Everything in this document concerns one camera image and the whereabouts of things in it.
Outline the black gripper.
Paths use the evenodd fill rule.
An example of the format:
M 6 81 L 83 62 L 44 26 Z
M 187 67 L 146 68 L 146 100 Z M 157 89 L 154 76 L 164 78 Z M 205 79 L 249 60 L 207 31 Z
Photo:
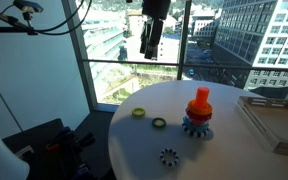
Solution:
M 140 52 L 144 54 L 146 59 L 156 57 L 163 28 L 162 20 L 166 19 L 170 4 L 171 0 L 142 1 L 142 13 L 153 18 L 149 18 L 144 22 L 141 33 Z

